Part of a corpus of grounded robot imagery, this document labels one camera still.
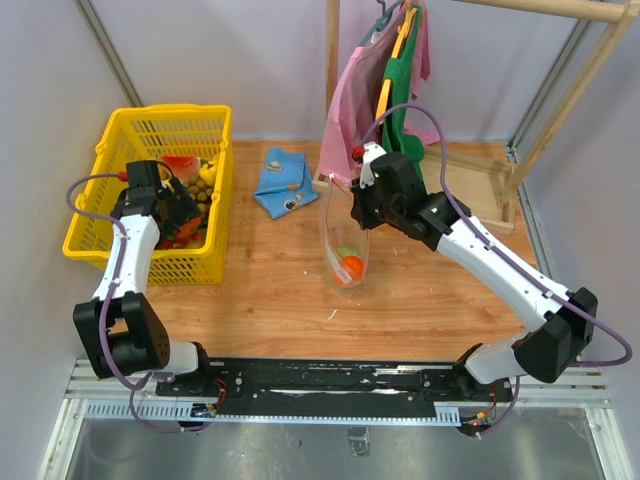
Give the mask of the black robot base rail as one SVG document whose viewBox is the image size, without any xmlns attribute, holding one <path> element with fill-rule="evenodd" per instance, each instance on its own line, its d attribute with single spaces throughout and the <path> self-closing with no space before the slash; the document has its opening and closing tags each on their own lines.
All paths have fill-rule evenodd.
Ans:
<svg viewBox="0 0 640 480">
<path fill-rule="evenodd" d="M 474 437 L 513 399 L 510 380 L 481 385 L 451 362 L 213 358 L 208 370 L 156 380 L 190 402 L 181 424 L 211 420 L 453 426 Z"/>
</svg>

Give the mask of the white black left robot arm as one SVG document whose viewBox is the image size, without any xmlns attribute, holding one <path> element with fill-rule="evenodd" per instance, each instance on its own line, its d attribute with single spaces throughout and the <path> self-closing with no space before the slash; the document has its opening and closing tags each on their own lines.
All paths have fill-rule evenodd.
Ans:
<svg viewBox="0 0 640 480">
<path fill-rule="evenodd" d="M 105 271 L 91 300 L 73 310 L 89 363 L 98 378 L 115 378 L 130 390 L 137 388 L 130 375 L 149 372 L 203 395 L 214 383 L 204 348 L 171 340 L 146 297 L 156 247 L 195 234 L 201 211 L 162 161 L 131 162 L 115 177 L 125 187 L 102 217 L 113 230 Z"/>
</svg>

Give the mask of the green cabbage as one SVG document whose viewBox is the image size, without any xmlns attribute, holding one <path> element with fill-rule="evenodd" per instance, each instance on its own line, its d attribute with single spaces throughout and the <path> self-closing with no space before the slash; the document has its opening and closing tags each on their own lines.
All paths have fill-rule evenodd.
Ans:
<svg viewBox="0 0 640 480">
<path fill-rule="evenodd" d="M 349 257 L 349 256 L 354 256 L 354 257 L 359 256 L 358 252 L 355 249 L 348 246 L 339 246 L 337 248 L 337 253 L 342 258 Z"/>
</svg>

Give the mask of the orange fruit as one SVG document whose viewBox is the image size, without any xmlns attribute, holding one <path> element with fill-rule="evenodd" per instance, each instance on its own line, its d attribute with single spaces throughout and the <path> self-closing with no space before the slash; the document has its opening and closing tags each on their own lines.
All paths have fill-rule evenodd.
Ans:
<svg viewBox="0 0 640 480">
<path fill-rule="evenodd" d="M 354 286 L 361 282 L 364 274 L 364 262 L 355 255 L 341 259 L 340 270 L 334 274 L 334 280 L 341 286 Z"/>
</svg>

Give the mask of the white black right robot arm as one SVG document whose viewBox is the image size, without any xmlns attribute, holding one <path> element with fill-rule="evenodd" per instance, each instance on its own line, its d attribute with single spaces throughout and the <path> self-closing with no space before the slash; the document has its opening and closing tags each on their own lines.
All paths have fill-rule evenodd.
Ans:
<svg viewBox="0 0 640 480">
<path fill-rule="evenodd" d="M 469 348 L 452 368 L 455 392 L 474 400 L 489 384 L 529 375 L 551 384 L 590 343 L 597 299 L 541 274 L 506 248 L 471 210 L 445 191 L 429 193 L 407 156 L 371 142 L 354 150 L 351 216 L 364 230 L 387 224 L 456 262 L 517 316 L 522 334 Z"/>
</svg>

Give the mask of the yellow bell pepper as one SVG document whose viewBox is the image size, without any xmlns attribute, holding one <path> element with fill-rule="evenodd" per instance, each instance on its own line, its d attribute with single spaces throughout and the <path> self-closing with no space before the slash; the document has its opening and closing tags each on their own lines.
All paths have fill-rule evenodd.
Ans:
<svg viewBox="0 0 640 480">
<path fill-rule="evenodd" d="M 200 170 L 199 176 L 201 180 L 208 186 L 213 187 L 216 183 L 218 165 L 219 165 L 219 157 L 214 156 L 211 159 L 200 159 Z"/>
</svg>

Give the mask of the clear zip bag orange zipper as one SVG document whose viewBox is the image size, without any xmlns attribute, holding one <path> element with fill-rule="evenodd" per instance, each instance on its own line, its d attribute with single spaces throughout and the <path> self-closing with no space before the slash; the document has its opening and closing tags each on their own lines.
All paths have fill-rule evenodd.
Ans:
<svg viewBox="0 0 640 480">
<path fill-rule="evenodd" d="M 369 232 L 362 230 L 358 222 L 351 217 L 353 201 L 354 197 L 349 188 L 336 179 L 334 174 L 330 174 L 320 206 L 320 242 L 325 264 L 333 282 L 342 289 L 352 289 L 363 283 L 369 260 Z M 354 286 L 341 286 L 334 280 L 334 274 L 340 270 L 342 259 L 337 253 L 339 246 L 355 249 L 358 257 L 364 262 L 363 278 Z"/>
</svg>

